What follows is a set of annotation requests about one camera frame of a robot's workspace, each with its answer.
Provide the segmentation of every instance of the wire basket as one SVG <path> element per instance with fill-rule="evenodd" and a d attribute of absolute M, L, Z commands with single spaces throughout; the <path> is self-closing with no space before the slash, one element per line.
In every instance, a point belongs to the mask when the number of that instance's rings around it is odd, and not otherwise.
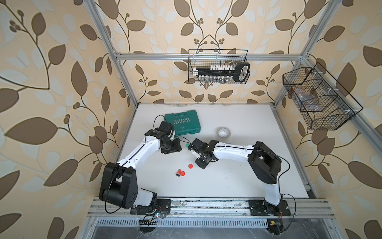
<path fill-rule="evenodd" d="M 188 79 L 200 83 L 245 84 L 249 78 L 247 50 L 189 49 Z"/>
<path fill-rule="evenodd" d="M 324 80 L 320 69 L 325 68 L 322 65 L 317 67 L 316 64 L 313 68 L 302 67 L 285 73 L 283 85 L 310 130 L 336 130 L 359 113 L 363 107 L 332 74 L 327 72 L 359 105 L 359 109 L 349 106 L 339 90 Z"/>

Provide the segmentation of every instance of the metal grate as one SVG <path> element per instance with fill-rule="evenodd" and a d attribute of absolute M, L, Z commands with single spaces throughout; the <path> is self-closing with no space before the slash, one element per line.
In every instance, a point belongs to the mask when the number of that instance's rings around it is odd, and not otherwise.
<path fill-rule="evenodd" d="M 354 98 L 361 109 L 350 107 L 338 91 L 353 96 L 339 82 L 339 89 L 331 87 L 319 73 L 317 65 L 302 67 L 285 73 L 283 85 L 310 130 L 336 130 L 363 108 Z"/>
<path fill-rule="evenodd" d="M 107 218 L 98 219 L 97 226 L 138 227 L 143 218 Z M 267 219 L 261 218 L 158 218 L 156 226 L 165 228 L 267 228 Z"/>
<path fill-rule="evenodd" d="M 247 50 L 189 49 L 188 81 L 245 84 L 248 81 Z"/>

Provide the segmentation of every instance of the ventilation grille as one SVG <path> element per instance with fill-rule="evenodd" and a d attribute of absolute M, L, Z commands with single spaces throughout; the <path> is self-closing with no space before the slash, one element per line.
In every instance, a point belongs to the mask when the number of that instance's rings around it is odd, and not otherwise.
<path fill-rule="evenodd" d="M 260 218 L 158 218 L 155 220 L 157 226 L 163 228 L 267 228 L 267 220 Z M 132 218 L 101 218 L 98 219 L 97 226 L 114 226 L 114 227 L 137 227 L 139 219 Z"/>

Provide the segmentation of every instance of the metal floor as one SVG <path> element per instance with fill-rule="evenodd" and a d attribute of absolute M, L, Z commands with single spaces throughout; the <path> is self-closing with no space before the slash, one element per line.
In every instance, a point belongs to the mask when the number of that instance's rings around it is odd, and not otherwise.
<path fill-rule="evenodd" d="M 330 239 L 321 219 L 295 219 L 290 228 L 280 236 L 271 235 L 266 229 L 251 228 L 156 228 L 143 234 L 138 227 L 97 226 L 92 239 Z"/>

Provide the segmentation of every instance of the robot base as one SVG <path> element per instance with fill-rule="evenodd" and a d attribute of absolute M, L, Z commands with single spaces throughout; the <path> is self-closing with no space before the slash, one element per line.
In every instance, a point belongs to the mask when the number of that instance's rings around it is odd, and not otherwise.
<path fill-rule="evenodd" d="M 278 216 L 280 211 L 283 216 L 291 215 L 288 203 L 285 200 L 282 200 L 278 206 L 273 206 L 265 202 L 265 200 L 248 200 L 248 204 L 251 216 Z"/>

